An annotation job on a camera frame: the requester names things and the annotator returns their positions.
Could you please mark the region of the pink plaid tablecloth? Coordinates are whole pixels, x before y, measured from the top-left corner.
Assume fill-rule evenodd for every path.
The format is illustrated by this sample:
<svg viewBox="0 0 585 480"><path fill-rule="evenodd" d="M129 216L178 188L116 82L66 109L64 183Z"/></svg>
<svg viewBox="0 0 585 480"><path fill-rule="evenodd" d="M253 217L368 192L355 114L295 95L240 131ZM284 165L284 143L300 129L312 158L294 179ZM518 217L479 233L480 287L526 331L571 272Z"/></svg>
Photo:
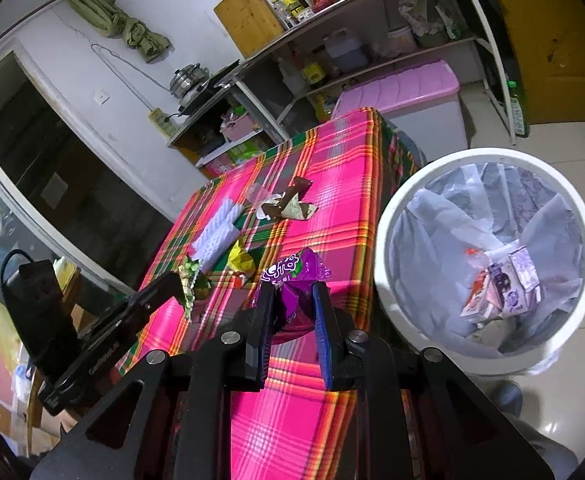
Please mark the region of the pink plaid tablecloth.
<svg viewBox="0 0 585 480"><path fill-rule="evenodd" d="M370 325L378 220L417 169L414 155L377 110L360 108L298 134L197 190L164 239L148 276L175 269L223 200L245 203L250 185L279 193L302 177L317 212L307 221L237 220L259 269L309 248L329 268L332 304ZM230 474L235 479L336 477L355 397L325 389L312 335L272 349L268 379L232 401Z"/></svg>

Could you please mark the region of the white metal shelf unit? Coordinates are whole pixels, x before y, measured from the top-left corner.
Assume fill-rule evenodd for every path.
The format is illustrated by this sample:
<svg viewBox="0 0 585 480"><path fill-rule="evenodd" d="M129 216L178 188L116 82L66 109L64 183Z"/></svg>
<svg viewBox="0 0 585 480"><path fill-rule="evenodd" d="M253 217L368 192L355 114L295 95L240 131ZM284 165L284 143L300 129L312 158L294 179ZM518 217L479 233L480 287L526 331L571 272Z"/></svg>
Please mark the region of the white metal shelf unit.
<svg viewBox="0 0 585 480"><path fill-rule="evenodd" d="M451 6L453 18L462 25L464 30L460 39L449 40L434 47L419 47L413 52L402 53L385 62L371 64L362 70L344 74L340 79L329 81L325 87L333 88L341 84L341 81L379 72L387 66L405 64L411 58L432 58L440 52L461 84L473 84L477 81L483 83L487 98L503 122L509 142L515 144L515 122L512 104L509 103L507 73L485 10L479 0L439 1ZM252 102L256 102L257 96L244 82L250 72L257 70L260 64L293 41L308 40L311 46L317 46L322 32L333 32L343 26L354 32L363 41L364 49L370 51L373 42L381 40L382 34L399 28L403 23L398 6L399 0L339 0L308 21L287 30L250 58L240 62L223 79L221 86L235 86L247 93Z"/></svg>

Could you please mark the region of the purple snack wrapper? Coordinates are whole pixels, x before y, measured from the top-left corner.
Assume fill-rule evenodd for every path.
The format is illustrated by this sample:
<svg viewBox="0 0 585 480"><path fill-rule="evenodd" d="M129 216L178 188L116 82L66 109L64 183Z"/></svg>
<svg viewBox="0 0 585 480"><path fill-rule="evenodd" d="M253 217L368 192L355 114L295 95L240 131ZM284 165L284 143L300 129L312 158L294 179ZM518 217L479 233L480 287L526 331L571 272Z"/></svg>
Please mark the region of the purple snack wrapper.
<svg viewBox="0 0 585 480"><path fill-rule="evenodd" d="M274 286L284 308L284 333L308 333L314 327L312 284L326 282L332 270L317 252L303 248L265 269L260 281Z"/></svg>

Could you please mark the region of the wooden cutting board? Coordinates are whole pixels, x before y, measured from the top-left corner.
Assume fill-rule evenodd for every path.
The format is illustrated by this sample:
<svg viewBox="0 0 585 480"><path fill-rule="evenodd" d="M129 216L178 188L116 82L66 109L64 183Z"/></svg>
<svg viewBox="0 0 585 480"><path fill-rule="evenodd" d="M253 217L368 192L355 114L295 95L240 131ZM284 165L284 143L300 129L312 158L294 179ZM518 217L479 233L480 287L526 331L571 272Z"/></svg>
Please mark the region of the wooden cutting board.
<svg viewBox="0 0 585 480"><path fill-rule="evenodd" d="M213 12L243 58L250 58L284 33L266 0L222 0Z"/></svg>

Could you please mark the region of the red white drink carton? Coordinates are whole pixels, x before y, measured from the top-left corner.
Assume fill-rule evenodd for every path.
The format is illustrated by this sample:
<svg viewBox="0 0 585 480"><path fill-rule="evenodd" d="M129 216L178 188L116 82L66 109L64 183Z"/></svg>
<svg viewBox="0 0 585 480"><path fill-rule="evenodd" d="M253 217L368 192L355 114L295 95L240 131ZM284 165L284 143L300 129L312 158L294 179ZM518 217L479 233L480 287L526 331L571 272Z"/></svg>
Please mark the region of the red white drink carton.
<svg viewBox="0 0 585 480"><path fill-rule="evenodd" d="M471 293L460 317L475 324L499 318L502 313L501 300L487 269L480 271L471 285Z"/></svg>

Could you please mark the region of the green snack bag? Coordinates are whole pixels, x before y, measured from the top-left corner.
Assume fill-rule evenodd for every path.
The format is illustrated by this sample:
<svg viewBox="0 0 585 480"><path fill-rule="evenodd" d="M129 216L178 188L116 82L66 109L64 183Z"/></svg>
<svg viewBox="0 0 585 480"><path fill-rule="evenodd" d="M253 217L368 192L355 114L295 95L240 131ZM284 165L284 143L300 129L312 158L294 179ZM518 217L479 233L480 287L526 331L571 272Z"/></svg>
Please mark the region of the green snack bag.
<svg viewBox="0 0 585 480"><path fill-rule="evenodd" d="M185 256L178 265L178 276L183 289L184 299L180 304L184 308L184 316L187 321L193 318L198 304L207 300L212 292L212 285L204 272L201 271L201 263L189 256Z"/></svg>

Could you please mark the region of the white trash bag liner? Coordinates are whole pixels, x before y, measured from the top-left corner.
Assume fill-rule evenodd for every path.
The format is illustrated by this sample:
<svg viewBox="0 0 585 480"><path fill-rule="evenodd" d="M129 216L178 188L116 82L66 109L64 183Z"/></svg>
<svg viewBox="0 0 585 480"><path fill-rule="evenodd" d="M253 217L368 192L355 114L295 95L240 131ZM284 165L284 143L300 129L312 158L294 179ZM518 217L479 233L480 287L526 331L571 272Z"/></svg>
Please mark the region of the white trash bag liner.
<svg viewBox="0 0 585 480"><path fill-rule="evenodd" d="M491 252L518 240L537 268L541 301L530 312L475 324L460 314ZM470 164L416 191L393 225L389 278L401 311L436 344L501 359L545 341L573 310L583 245L573 208L533 172Z"/></svg>

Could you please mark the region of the green glass bottle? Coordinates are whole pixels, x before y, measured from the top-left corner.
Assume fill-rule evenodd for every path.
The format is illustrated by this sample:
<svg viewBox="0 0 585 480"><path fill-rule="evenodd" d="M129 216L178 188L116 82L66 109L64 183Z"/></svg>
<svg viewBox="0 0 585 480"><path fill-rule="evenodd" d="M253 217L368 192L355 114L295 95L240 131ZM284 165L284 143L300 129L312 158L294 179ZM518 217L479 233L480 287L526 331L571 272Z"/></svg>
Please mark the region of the green glass bottle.
<svg viewBox="0 0 585 480"><path fill-rule="evenodd" d="M513 122L515 129L515 136L519 138L527 138L529 136L529 126L525 118L524 101L519 92L515 81L508 80L507 87L509 87L509 102L511 102Z"/></svg>

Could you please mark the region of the grey blue plastic container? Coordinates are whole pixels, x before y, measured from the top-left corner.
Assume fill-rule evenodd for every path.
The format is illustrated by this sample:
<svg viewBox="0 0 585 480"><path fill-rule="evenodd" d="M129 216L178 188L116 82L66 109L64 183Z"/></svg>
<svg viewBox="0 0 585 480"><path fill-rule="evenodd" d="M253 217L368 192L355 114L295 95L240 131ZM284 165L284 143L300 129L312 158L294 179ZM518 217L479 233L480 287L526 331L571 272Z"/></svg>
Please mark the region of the grey blue plastic container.
<svg viewBox="0 0 585 480"><path fill-rule="evenodd" d="M346 27L324 36L323 44L327 54L341 73L352 73L369 65L369 58L361 40Z"/></svg>

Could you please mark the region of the brown chocolate wrapper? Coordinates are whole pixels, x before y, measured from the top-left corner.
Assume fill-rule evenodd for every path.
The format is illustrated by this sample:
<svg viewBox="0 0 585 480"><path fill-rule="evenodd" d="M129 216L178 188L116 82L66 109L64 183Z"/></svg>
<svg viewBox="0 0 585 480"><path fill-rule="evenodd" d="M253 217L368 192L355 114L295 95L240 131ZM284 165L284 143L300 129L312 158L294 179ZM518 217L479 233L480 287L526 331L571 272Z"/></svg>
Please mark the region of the brown chocolate wrapper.
<svg viewBox="0 0 585 480"><path fill-rule="evenodd" d="M286 205L288 200L291 199L295 194L299 195L300 200L305 202L305 196L312 186L312 181L302 177L294 177L291 181L291 185L286 188L282 194L273 195L271 200L262 204L259 211L262 217L268 220L280 220L283 219L280 216L280 210Z"/></svg>

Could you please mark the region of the white foam fruit net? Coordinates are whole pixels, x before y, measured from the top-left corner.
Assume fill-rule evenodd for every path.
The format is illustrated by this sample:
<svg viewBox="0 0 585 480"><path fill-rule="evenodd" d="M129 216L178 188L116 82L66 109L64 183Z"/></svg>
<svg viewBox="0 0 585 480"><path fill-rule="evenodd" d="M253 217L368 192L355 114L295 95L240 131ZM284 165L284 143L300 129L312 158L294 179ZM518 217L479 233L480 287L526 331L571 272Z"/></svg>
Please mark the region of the white foam fruit net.
<svg viewBox="0 0 585 480"><path fill-rule="evenodd" d="M193 241L192 259L199 262L200 273L208 273L223 252L226 252L238 240L240 231L236 228L235 221L243 210L243 204L224 198L221 206Z"/></svg>

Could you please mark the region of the purple white milk carton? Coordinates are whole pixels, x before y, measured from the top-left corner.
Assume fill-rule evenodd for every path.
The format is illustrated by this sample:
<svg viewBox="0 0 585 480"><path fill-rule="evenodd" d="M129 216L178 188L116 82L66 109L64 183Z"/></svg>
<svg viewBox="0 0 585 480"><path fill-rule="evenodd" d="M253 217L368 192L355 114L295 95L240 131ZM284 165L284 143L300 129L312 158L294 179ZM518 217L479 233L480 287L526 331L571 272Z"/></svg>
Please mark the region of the purple white milk carton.
<svg viewBox="0 0 585 480"><path fill-rule="evenodd" d="M491 252L488 274L497 291L502 318L526 314L541 301L537 268L518 240Z"/></svg>

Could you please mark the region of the white round trash bin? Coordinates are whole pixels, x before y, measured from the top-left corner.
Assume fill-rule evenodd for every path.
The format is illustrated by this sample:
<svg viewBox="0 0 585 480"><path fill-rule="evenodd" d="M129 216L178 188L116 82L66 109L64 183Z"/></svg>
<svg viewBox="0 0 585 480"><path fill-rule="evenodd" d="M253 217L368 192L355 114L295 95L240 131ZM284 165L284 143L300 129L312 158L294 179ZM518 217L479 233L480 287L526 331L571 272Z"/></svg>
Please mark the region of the white round trash bin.
<svg viewBox="0 0 585 480"><path fill-rule="evenodd" d="M585 202L535 156L447 155L391 196L374 278L411 349L480 377L540 374L585 317Z"/></svg>

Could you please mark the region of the pink plastic basket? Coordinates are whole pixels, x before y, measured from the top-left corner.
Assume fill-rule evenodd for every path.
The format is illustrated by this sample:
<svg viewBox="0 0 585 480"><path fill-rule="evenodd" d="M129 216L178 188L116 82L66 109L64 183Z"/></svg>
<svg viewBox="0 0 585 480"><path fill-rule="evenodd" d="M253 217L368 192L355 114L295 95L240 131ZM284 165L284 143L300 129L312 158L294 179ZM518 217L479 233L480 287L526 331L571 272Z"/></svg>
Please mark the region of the pink plastic basket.
<svg viewBox="0 0 585 480"><path fill-rule="evenodd" d="M230 115L222 120L220 132L227 141L236 142L244 139L249 133L259 129L260 126L249 113L244 113L240 116L230 113Z"/></svg>

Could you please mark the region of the pink lid storage box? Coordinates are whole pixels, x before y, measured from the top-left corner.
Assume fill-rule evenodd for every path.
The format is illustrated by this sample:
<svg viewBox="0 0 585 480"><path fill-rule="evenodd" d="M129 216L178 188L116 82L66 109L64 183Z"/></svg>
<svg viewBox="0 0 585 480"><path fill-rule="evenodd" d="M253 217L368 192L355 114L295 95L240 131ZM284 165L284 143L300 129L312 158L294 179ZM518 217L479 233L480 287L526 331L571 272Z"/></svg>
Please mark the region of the pink lid storage box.
<svg viewBox="0 0 585 480"><path fill-rule="evenodd" d="M459 92L457 75L447 62L438 60L343 91L332 116L372 107L432 162L468 149Z"/></svg>

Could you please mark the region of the yellow crumpled wrapper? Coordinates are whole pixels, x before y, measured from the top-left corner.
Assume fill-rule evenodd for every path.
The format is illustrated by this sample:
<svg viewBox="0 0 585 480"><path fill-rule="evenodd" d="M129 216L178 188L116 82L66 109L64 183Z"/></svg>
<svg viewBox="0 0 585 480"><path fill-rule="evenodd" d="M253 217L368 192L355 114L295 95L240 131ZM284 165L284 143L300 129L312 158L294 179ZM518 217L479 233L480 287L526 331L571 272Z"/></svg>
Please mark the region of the yellow crumpled wrapper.
<svg viewBox="0 0 585 480"><path fill-rule="evenodd" d="M257 271L252 255L250 255L241 240L236 240L232 248L230 248L227 266L234 274L242 275L244 278L252 278Z"/></svg>

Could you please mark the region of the steel cooking pot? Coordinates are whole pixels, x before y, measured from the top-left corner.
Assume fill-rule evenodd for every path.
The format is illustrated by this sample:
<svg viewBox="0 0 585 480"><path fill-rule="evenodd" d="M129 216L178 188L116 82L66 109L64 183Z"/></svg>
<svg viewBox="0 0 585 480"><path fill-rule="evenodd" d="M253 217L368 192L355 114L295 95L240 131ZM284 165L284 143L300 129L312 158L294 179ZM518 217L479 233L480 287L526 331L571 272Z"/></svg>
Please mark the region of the steel cooking pot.
<svg viewBox="0 0 585 480"><path fill-rule="evenodd" d="M209 70L206 67L201 67L199 63L188 64L177 70L169 86L169 91L172 96L182 99L189 91L201 84L209 78Z"/></svg>

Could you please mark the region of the white power strip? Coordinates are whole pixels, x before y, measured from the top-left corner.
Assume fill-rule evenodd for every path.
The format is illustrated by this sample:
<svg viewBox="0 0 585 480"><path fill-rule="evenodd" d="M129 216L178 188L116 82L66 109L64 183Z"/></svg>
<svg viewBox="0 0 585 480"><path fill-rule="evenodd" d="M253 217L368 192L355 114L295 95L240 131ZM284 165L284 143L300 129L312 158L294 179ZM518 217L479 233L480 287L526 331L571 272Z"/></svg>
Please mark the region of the white power strip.
<svg viewBox="0 0 585 480"><path fill-rule="evenodd" d="M181 125L174 122L171 114L166 114L160 108L152 110L148 119L168 139L172 139L181 131Z"/></svg>

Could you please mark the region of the newsprint paper cone wrapper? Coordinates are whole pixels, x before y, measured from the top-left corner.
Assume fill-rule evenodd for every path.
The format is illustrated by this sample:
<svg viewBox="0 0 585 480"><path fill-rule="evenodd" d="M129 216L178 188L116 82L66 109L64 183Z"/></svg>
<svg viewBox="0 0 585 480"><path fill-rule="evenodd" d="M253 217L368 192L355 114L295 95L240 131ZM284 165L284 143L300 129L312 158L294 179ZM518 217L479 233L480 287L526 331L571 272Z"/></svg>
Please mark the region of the newsprint paper cone wrapper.
<svg viewBox="0 0 585 480"><path fill-rule="evenodd" d="M317 205L300 200L299 195L295 194L280 210L280 216L283 219L307 221L317 212Z"/></svg>

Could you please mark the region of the olive green cloth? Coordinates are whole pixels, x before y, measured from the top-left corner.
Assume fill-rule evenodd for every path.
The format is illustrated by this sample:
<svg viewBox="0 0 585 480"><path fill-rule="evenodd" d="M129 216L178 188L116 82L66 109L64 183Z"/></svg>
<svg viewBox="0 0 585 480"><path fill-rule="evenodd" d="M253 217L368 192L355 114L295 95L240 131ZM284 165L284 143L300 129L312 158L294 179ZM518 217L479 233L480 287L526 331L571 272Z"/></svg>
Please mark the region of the olive green cloth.
<svg viewBox="0 0 585 480"><path fill-rule="evenodd" d="M138 52L146 63L154 61L171 47L171 41L129 15L108 0L67 0L69 6L102 36L120 38Z"/></svg>

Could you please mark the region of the yellow wooden door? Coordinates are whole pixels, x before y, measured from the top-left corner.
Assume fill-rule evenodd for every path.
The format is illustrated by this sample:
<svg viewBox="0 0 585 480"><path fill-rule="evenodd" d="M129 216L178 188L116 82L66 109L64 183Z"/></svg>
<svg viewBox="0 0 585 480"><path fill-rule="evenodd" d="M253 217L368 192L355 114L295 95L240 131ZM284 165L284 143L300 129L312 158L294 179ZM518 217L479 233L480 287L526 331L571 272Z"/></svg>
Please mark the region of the yellow wooden door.
<svg viewBox="0 0 585 480"><path fill-rule="evenodd" d="M583 2L498 2L521 72L529 122L585 122Z"/></svg>

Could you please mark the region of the clear plastic cup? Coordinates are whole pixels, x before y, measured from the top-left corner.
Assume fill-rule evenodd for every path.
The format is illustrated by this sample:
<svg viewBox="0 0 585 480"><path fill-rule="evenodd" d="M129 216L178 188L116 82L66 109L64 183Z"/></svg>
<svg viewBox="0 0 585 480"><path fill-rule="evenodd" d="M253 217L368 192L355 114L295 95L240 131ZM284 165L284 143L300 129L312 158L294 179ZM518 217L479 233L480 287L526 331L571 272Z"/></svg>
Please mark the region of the clear plastic cup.
<svg viewBox="0 0 585 480"><path fill-rule="evenodd" d="M253 206L254 209L260 208L262 204L271 200L271 197L272 193L259 183L250 184L245 195L247 203Z"/></svg>

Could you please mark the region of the green oil bottle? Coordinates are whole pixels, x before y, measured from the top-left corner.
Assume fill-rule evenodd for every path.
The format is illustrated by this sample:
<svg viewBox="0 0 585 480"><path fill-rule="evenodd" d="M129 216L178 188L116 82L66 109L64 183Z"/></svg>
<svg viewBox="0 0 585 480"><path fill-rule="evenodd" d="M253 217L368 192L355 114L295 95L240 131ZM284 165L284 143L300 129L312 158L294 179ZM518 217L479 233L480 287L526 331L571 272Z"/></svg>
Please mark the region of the green oil bottle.
<svg viewBox="0 0 585 480"><path fill-rule="evenodd" d="M287 11L293 18L298 18L299 13L303 10L302 4L299 0L282 0L286 6Z"/></svg>

